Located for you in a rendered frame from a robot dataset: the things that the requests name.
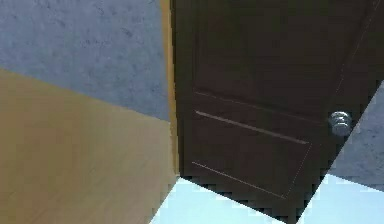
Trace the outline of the dark brown room door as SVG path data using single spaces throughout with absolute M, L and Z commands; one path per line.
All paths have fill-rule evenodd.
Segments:
M 180 175 L 297 224 L 384 82 L 384 0 L 171 0 L 171 21 Z

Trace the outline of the silver round door knob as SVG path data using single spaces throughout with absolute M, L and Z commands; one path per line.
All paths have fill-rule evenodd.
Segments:
M 352 118 L 344 111 L 333 112 L 328 119 L 331 131 L 334 135 L 345 137 L 352 131 Z

